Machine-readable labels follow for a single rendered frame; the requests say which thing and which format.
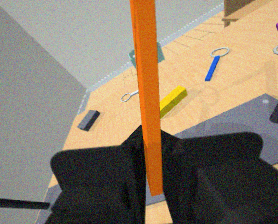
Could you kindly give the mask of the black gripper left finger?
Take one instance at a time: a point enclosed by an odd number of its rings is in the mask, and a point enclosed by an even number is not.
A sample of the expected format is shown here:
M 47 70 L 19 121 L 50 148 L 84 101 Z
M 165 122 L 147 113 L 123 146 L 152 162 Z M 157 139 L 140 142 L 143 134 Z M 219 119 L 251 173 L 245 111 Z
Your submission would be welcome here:
M 120 145 L 60 151 L 52 156 L 50 166 L 61 190 L 70 185 L 125 182 L 137 224 L 146 224 L 142 125 Z

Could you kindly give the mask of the blue handle with grey loop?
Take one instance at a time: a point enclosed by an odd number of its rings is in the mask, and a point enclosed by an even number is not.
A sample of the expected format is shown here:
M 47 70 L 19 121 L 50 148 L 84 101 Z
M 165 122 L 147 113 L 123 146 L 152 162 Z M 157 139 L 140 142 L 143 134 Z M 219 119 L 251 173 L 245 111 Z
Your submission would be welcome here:
M 214 53 L 215 51 L 218 51 L 218 50 L 220 50 L 220 49 L 227 49 L 227 52 L 224 53 L 224 54 L 222 54 L 222 55 L 220 55 L 220 56 L 213 56 L 213 55 L 212 55 L 212 53 Z M 220 57 L 226 55 L 227 53 L 229 53 L 229 51 L 230 51 L 230 48 L 228 48 L 228 47 L 220 47 L 220 48 L 215 49 L 214 51 L 212 51 L 212 52 L 210 53 L 210 56 L 211 56 L 211 57 L 214 57 L 214 59 L 213 59 L 211 65 L 210 65 L 209 72 L 208 72 L 208 74 L 207 74 L 207 76 L 206 76 L 206 78 L 205 78 L 205 81 L 206 81 L 206 82 L 210 82 L 210 81 L 211 81 L 211 79 L 212 79 L 212 77 L 213 77 L 212 74 L 213 74 L 213 72 L 214 72 L 214 70 L 215 70 L 215 68 L 216 68 L 216 65 L 217 65 L 217 63 L 218 63 Z

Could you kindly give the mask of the orange handle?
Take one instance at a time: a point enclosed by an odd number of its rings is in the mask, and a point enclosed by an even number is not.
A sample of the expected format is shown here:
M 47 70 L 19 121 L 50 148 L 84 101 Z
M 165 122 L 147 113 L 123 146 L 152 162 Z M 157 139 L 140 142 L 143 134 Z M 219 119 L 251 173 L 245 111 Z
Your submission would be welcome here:
M 163 192 L 157 25 L 154 0 L 130 0 L 145 164 L 151 196 Z

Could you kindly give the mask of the yellow rectangular block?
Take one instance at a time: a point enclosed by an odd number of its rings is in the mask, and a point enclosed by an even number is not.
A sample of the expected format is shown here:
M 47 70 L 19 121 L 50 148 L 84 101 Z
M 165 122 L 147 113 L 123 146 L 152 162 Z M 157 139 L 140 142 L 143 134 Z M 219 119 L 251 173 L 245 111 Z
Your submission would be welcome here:
M 177 86 L 164 99 L 160 101 L 160 119 L 188 95 L 187 89 Z

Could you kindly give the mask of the dark grey block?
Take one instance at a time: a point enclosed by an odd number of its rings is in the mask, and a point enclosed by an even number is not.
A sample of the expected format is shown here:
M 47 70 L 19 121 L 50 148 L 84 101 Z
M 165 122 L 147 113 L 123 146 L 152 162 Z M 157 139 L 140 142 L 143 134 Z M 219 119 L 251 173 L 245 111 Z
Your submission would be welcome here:
M 89 110 L 77 128 L 88 132 L 99 115 L 100 113 L 97 110 Z

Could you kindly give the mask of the purple handle with grey ring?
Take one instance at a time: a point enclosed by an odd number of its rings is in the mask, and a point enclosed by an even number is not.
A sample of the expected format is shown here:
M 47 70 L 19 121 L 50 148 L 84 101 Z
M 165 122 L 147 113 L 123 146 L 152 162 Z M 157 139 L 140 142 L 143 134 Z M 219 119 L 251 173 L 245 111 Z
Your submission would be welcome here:
M 277 28 L 277 30 L 278 30 L 278 23 L 276 24 L 276 28 Z M 278 51 L 276 50 L 277 48 L 278 48 L 278 46 L 276 46 L 276 47 L 273 49 L 273 53 L 278 55 Z

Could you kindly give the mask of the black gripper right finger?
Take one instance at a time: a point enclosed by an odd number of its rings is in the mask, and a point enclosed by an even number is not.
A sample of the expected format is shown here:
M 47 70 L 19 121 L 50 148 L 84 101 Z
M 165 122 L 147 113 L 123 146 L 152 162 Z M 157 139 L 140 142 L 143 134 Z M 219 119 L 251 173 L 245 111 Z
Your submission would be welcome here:
M 172 222 L 187 221 L 192 164 L 199 160 L 255 154 L 263 139 L 254 132 L 180 139 L 161 130 L 163 194 Z

